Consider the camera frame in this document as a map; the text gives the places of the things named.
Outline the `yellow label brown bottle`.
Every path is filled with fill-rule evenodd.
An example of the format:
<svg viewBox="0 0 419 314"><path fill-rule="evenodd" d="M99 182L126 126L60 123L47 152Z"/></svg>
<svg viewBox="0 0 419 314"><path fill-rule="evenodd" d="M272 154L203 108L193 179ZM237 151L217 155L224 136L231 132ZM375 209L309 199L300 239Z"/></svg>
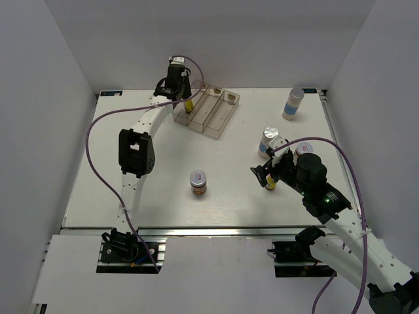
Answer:
<svg viewBox="0 0 419 314"><path fill-rule="evenodd" d="M191 99L184 101L184 109L187 114L191 113L194 109L194 104Z"/></svg>

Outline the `white bottle silver cap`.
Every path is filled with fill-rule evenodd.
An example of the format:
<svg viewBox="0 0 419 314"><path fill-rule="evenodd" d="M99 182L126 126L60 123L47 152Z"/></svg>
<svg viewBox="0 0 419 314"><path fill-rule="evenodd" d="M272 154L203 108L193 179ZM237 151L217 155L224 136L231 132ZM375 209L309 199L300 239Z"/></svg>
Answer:
<svg viewBox="0 0 419 314"><path fill-rule="evenodd" d="M259 142L259 148L257 154L263 158L267 159L269 156L266 153L268 149L268 144L271 140L275 139L279 135L279 131L274 126L267 126L262 133L261 140Z"/></svg>

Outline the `red label spice jar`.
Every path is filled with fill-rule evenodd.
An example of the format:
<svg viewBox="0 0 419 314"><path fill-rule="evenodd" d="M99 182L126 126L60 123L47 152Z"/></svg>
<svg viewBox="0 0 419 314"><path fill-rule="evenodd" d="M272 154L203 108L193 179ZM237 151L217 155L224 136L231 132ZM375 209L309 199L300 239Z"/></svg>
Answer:
<svg viewBox="0 0 419 314"><path fill-rule="evenodd" d="M207 177L202 170L195 170L190 175L192 193L202 195L207 190Z"/></svg>

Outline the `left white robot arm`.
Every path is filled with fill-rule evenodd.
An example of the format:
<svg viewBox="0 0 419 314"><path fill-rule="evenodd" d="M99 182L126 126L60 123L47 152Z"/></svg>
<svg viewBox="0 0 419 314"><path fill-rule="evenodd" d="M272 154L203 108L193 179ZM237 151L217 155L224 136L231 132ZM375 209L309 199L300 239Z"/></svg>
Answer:
<svg viewBox="0 0 419 314"><path fill-rule="evenodd" d="M153 137L173 110L173 102L192 96L189 75L184 57L172 58L166 78L157 84L140 120L119 133L118 163L122 172L123 204L118 210L116 228L123 233L134 226L145 179L155 166Z"/></svg>

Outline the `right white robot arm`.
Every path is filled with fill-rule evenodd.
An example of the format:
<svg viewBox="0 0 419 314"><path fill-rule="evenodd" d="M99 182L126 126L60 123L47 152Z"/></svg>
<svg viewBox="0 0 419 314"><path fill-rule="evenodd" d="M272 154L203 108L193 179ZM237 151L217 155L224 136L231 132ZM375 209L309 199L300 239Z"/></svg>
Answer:
<svg viewBox="0 0 419 314"><path fill-rule="evenodd" d="M412 313L418 309L418 273L398 260L367 229L350 201L327 182L327 168L315 154L294 159L292 152L251 168L262 187L282 181L302 196L305 209L347 246L343 251L325 232L311 226L296 236L297 256L316 258L346 278L366 297L374 313Z"/></svg>

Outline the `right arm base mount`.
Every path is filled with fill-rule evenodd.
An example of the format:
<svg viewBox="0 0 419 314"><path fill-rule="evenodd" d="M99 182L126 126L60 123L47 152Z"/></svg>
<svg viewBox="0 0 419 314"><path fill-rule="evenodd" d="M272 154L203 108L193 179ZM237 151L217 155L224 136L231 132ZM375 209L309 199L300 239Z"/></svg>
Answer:
<svg viewBox="0 0 419 314"><path fill-rule="evenodd" d="M277 278L330 277L334 270L312 256L310 246L326 233L316 226L299 232L293 241L275 241L266 252L274 260Z"/></svg>

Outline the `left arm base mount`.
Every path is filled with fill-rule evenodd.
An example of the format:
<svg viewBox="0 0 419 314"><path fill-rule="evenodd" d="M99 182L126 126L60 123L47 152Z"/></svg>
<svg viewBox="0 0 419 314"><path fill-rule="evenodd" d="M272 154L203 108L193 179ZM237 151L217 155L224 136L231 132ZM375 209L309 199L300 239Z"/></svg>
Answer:
<svg viewBox="0 0 419 314"><path fill-rule="evenodd" d="M164 244L146 241L116 228L101 235L97 273L157 274L164 260Z"/></svg>

